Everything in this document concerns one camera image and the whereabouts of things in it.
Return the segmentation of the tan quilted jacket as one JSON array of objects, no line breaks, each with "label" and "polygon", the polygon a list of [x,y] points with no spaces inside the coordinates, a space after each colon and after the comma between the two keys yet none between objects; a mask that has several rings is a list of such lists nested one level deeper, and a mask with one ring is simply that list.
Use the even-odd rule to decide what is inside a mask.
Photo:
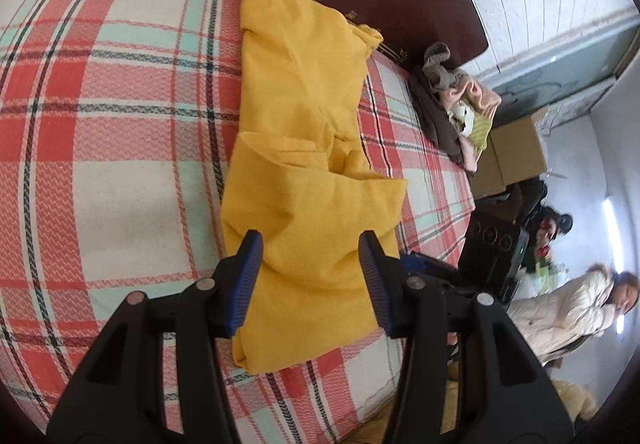
[{"label": "tan quilted jacket", "polygon": [[[454,430],[458,411],[459,365],[451,363],[447,370],[447,383],[442,426],[440,432]],[[556,393],[563,403],[573,424],[589,422],[599,407],[593,394],[583,386],[565,380],[552,380]],[[360,424],[344,438],[343,443],[381,443],[394,407],[394,398],[386,402],[369,420]]]}]

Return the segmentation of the person in black cap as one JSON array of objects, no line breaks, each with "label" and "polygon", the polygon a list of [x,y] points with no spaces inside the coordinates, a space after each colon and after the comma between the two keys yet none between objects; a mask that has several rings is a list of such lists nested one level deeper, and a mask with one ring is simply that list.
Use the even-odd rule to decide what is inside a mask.
[{"label": "person in black cap", "polygon": [[570,213],[559,213],[550,206],[541,206],[527,224],[529,247],[534,250],[550,245],[555,238],[568,234],[574,225]]}]

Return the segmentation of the yellow garment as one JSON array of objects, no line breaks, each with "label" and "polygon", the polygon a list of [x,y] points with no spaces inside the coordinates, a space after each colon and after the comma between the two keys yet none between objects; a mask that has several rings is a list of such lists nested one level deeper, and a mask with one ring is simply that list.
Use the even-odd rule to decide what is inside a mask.
[{"label": "yellow garment", "polygon": [[249,230],[262,266],[235,364],[277,372],[375,330],[358,261],[373,230],[396,254],[407,183],[378,174],[364,153],[358,106],[378,30],[314,0],[241,0],[239,132],[224,180],[228,252]]}]

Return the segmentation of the person in white coat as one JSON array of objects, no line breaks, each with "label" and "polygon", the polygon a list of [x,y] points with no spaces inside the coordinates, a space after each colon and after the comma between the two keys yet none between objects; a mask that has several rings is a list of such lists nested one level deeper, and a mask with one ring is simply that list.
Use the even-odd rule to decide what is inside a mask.
[{"label": "person in white coat", "polygon": [[594,264],[582,276],[537,297],[514,300],[506,314],[541,365],[602,336],[639,300],[639,279]]}]

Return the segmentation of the pile of mixed clothes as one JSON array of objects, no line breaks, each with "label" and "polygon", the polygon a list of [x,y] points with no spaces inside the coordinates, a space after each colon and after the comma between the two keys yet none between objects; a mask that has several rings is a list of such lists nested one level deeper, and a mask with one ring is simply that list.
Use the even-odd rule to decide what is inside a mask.
[{"label": "pile of mixed clothes", "polygon": [[410,64],[409,91],[423,134],[469,175],[477,171],[501,104],[499,94],[461,69],[449,69],[450,49],[430,45]]}]

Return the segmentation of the red plaid bed sheet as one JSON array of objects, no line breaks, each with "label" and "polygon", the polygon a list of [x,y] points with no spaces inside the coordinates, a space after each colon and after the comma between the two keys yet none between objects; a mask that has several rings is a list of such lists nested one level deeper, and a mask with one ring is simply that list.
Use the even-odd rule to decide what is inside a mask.
[{"label": "red plaid bed sheet", "polygon": [[[1,385],[43,430],[131,290],[154,298],[224,253],[220,196],[241,93],[241,0],[1,0]],[[401,250],[456,264],[466,175],[423,137],[405,71],[368,60],[378,173],[408,178]],[[244,443],[335,443],[390,401],[381,331],[275,374],[218,349]]]}]

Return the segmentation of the cardboard box by bed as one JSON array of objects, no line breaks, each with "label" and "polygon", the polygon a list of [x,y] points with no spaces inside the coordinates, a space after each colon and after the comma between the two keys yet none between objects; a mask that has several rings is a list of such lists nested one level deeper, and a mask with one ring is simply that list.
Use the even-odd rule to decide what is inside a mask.
[{"label": "cardboard box by bed", "polygon": [[509,185],[547,172],[546,146],[538,131],[545,115],[547,108],[540,108],[533,115],[491,130],[488,146],[470,178],[475,199],[500,194]]}]

